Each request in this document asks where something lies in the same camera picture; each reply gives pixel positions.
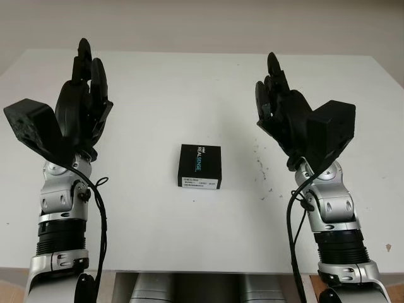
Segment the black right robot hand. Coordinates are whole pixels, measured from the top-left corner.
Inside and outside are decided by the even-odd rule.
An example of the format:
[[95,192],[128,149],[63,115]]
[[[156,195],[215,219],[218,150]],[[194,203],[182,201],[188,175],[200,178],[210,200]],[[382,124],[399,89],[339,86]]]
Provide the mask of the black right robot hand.
[[306,119],[312,112],[303,94],[290,89],[275,53],[267,58],[268,75],[255,86],[257,125],[270,135],[288,156],[287,168],[296,171],[303,162]]

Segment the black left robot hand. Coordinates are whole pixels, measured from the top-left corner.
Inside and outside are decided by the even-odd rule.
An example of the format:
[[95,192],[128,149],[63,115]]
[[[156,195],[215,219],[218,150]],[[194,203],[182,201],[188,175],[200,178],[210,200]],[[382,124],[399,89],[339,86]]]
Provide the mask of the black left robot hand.
[[90,43],[82,38],[73,60],[72,77],[61,88],[55,115],[62,136],[76,153],[94,162],[113,103],[108,99],[107,77],[102,61],[92,57]]

